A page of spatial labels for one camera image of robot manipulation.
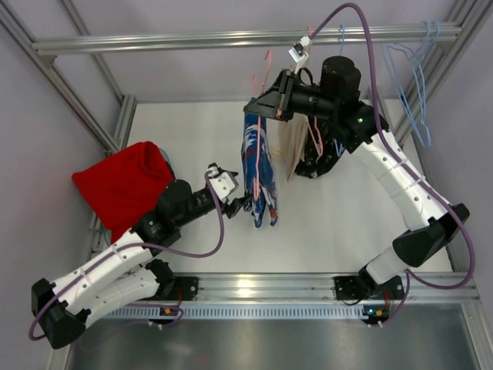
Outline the pink wire hanger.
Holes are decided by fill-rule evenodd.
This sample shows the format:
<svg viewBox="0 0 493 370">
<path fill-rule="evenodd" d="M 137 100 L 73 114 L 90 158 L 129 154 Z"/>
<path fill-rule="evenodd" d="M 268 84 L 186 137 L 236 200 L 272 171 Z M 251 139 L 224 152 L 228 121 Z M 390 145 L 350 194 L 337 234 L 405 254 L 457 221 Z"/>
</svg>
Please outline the pink wire hanger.
<svg viewBox="0 0 493 370">
<path fill-rule="evenodd" d="M 260 85 L 260 95 L 265 91 L 267 81 L 270 76 L 270 71 L 272 68 L 272 51 L 267 50 L 264 60 L 267 62 L 267 70 L 263 81 Z M 256 162 L 255 162 L 255 177 L 253 178 L 253 198 L 257 201 L 260 198 L 260 148 L 261 148 L 261 118 L 260 115 L 257 116 L 257 151 L 256 151 Z"/>
<path fill-rule="evenodd" d="M 313 121 L 311 122 L 308 115 L 304 117 L 307 126 L 307 138 L 305 139 L 306 143 L 304 144 L 304 151 L 307 152 L 309 150 L 309 139 L 311 139 L 312 148 L 316 152 L 317 160 L 319 160 L 324 153 L 324 145 L 318 129 L 317 119 L 313 118 L 312 120 Z"/>
</svg>

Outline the blue patterned trousers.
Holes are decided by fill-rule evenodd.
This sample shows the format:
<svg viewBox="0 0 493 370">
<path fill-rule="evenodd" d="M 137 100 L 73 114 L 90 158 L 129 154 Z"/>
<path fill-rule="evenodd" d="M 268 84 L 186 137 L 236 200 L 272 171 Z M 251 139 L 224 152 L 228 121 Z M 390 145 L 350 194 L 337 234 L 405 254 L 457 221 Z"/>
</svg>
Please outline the blue patterned trousers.
<svg viewBox="0 0 493 370">
<path fill-rule="evenodd" d="M 278 221 L 277 189 L 265 117 L 244 113 L 240 155 L 247 198 L 243 209 L 253 217 L 254 227 L 260 228 L 267 214 L 273 227 Z"/>
</svg>

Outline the beige trousers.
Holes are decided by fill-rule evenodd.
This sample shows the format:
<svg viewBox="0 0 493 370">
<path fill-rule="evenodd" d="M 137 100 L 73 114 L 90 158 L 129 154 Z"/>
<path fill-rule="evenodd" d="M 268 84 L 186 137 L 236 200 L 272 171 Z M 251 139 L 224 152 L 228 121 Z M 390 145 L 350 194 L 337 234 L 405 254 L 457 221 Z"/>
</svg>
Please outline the beige trousers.
<svg viewBox="0 0 493 370">
<path fill-rule="evenodd" d="M 304 147 L 307 142 L 308 119 L 295 113 L 289 122 L 272 122 L 274 125 L 274 145 L 271 150 L 274 162 L 280 170 L 282 182 L 289 181 L 304 158 Z"/>
</svg>

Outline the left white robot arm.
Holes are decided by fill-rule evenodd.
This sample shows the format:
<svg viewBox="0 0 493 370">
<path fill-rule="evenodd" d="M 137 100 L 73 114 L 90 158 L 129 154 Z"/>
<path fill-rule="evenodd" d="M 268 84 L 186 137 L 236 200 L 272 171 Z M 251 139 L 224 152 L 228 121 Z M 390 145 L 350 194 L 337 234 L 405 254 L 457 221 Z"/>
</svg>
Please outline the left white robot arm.
<svg viewBox="0 0 493 370">
<path fill-rule="evenodd" d="M 172 180 L 155 207 L 102 253 L 54 281 L 36 281 L 31 287 L 34 320 L 29 338 L 45 339 L 54 349 L 64 348 L 115 310 L 142 299 L 168 298 L 176 278 L 158 254 L 214 255 L 216 249 L 198 254 L 178 251 L 172 245 L 180 239 L 184 226 L 212 211 L 218 216 L 219 239 L 224 238 L 225 218 L 235 217 L 247 201 L 246 197 L 228 199 L 239 186 L 238 175 L 212 163 L 201 190 L 193 191 L 185 180 Z"/>
</svg>

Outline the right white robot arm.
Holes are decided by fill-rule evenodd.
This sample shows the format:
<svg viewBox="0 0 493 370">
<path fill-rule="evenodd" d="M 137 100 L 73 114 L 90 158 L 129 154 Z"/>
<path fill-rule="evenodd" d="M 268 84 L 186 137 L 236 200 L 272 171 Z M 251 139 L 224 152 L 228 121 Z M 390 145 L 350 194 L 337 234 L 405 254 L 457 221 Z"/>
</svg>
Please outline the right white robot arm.
<svg viewBox="0 0 493 370">
<path fill-rule="evenodd" d="M 409 162 L 376 106 L 360 99 L 361 71 L 345 56 L 324 60 L 320 82 L 282 70 L 273 85 L 243 108 L 245 113 L 288 122 L 295 114 L 327 125 L 330 137 L 374 175 L 401 212 L 407 230 L 364 265 L 354 279 L 357 298 L 370 298 L 412 267 L 420 267 L 457 234 L 470 237 L 469 209 L 450 204 Z"/>
</svg>

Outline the black patterned trousers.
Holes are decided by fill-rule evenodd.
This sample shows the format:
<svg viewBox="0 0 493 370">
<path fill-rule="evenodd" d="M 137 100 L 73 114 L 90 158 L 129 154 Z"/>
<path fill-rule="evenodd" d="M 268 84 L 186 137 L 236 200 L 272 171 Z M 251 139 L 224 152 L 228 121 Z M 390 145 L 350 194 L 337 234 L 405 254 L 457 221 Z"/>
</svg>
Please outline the black patterned trousers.
<svg viewBox="0 0 493 370">
<path fill-rule="evenodd" d="M 309 150 L 307 152 L 304 151 L 304 158 L 297 164 L 295 169 L 296 175 L 310 179 L 315 179 L 328 173 L 340 159 L 334 149 L 335 137 L 329 129 L 328 122 L 317 119 L 317 125 L 323 141 L 324 153 L 317 160 L 316 152 L 312 148 L 311 139 L 309 139 Z"/>
</svg>

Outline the blue hanger holding trousers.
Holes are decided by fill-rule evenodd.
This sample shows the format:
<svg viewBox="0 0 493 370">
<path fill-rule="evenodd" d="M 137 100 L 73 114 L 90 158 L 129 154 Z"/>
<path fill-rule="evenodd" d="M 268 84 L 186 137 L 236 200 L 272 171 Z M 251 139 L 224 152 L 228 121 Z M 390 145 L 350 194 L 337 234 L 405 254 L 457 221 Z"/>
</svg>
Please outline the blue hanger holding trousers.
<svg viewBox="0 0 493 370">
<path fill-rule="evenodd" d="M 344 53 L 344 43 L 345 43 L 345 35 L 346 35 L 346 31 L 343 25 L 340 25 L 339 31 L 341 32 L 339 56 L 342 56 Z M 334 139 L 334 149 L 336 151 L 337 157 L 340 158 L 344 153 L 344 146 L 341 143 L 339 143 L 336 139 Z"/>
</svg>

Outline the red garment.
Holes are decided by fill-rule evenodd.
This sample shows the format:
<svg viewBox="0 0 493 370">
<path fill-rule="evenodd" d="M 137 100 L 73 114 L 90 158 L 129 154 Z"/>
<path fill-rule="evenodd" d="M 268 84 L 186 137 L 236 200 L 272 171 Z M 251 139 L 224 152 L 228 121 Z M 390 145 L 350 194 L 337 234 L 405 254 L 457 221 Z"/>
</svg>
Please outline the red garment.
<svg viewBox="0 0 493 370">
<path fill-rule="evenodd" d="M 174 179 L 159 147 L 138 142 L 72 175 L 84 200 L 116 242 L 151 211 Z"/>
</svg>

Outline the teal laundry basket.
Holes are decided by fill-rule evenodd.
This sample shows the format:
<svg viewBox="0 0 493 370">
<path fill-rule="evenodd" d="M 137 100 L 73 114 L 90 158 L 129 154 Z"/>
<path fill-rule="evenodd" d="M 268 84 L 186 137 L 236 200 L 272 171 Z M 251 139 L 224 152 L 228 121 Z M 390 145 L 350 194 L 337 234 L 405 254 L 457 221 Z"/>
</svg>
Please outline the teal laundry basket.
<svg viewBox="0 0 493 370">
<path fill-rule="evenodd" d="M 169 159 L 168 154 L 162 148 L 159 148 L 159 151 L 161 153 L 162 158 L 165 160 L 167 166 L 169 167 L 170 173 L 172 174 L 173 178 L 175 178 L 176 176 L 175 176 L 175 173 L 173 171 L 173 167 L 172 167 L 172 164 L 171 164 L 171 161 Z M 109 246 L 111 244 L 111 240 L 112 240 L 112 231 L 106 229 L 105 227 L 102 227 L 102 235 L 103 235 L 103 239 L 104 239 L 106 245 Z"/>
</svg>

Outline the aluminium frame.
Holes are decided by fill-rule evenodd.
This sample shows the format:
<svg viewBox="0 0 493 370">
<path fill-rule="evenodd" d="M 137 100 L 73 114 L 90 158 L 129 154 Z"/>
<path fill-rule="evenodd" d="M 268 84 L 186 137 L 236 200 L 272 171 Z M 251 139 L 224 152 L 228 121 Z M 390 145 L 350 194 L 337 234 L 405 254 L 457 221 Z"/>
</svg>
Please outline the aluminium frame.
<svg viewBox="0 0 493 370">
<path fill-rule="evenodd" d="M 440 52 L 432 52 L 430 60 L 425 63 L 425 66 L 430 69 L 428 77 L 425 79 L 429 86 L 429 97 L 432 97 L 438 91 L 440 85 L 446 80 L 459 57 L 475 38 L 491 12 L 491 1 L 456 1 L 454 3 L 447 15 L 447 20 L 457 22 L 461 31 L 458 39 L 452 42 L 451 48 L 442 47 Z M 70 85 L 59 67 L 54 64 L 55 59 L 48 56 L 44 57 L 34 47 L 35 36 L 7 1 L 1 2 L 1 27 L 19 45 L 33 65 L 47 79 L 50 86 L 58 93 L 62 101 L 71 109 L 81 124 L 89 130 L 96 142 L 104 150 L 114 151 L 116 144 L 111 141 L 110 135 L 101 127 L 90 111 L 89 106 L 82 100 L 75 88 Z M 95 63 L 100 69 L 102 77 L 108 81 L 110 88 L 115 91 L 116 98 L 120 101 L 121 109 L 117 126 L 119 128 L 123 127 L 128 133 L 133 114 L 136 111 L 136 97 L 129 94 L 124 96 L 121 93 L 116 86 L 114 77 L 101 58 L 95 58 Z M 486 318 L 481 300 L 477 299 L 476 302 L 464 303 L 462 308 L 479 368 L 491 369 L 492 329 Z"/>
</svg>

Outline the aluminium hanging rail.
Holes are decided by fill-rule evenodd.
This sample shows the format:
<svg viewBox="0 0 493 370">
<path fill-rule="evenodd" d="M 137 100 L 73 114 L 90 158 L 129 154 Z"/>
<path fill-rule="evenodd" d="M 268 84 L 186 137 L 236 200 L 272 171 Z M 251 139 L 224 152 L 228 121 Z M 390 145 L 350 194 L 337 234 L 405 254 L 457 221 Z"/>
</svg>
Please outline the aluminium hanging rail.
<svg viewBox="0 0 493 370">
<path fill-rule="evenodd" d="M 462 32 L 456 22 L 439 22 L 439 42 L 454 42 Z M 340 43 L 339 28 L 325 28 L 312 39 L 313 45 L 336 45 Z M 420 42 L 426 35 L 424 23 L 410 25 L 371 26 L 373 42 Z M 366 42 L 361 27 L 345 28 L 345 43 Z M 71 38 L 44 38 L 32 43 L 33 49 L 41 56 L 75 54 L 99 54 L 111 52 L 143 52 L 163 50 L 235 49 L 254 47 L 291 47 L 306 30 L 280 31 L 231 31 L 196 32 L 162 35 L 82 35 Z"/>
</svg>

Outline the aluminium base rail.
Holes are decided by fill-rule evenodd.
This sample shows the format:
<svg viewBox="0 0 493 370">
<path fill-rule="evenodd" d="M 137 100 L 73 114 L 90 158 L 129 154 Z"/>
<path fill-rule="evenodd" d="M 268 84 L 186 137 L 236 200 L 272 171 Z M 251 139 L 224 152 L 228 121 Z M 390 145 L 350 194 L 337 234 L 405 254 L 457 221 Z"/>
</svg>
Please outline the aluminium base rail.
<svg viewBox="0 0 493 370">
<path fill-rule="evenodd" d="M 404 275 L 391 279 L 376 294 L 367 295 L 349 274 L 179 274 L 171 300 L 211 303 L 352 303 L 357 300 L 383 301 L 389 297 L 397 302 L 407 294 L 413 303 L 464 303 L 479 299 L 476 283 L 469 281 L 454 290 L 428 287 Z"/>
</svg>

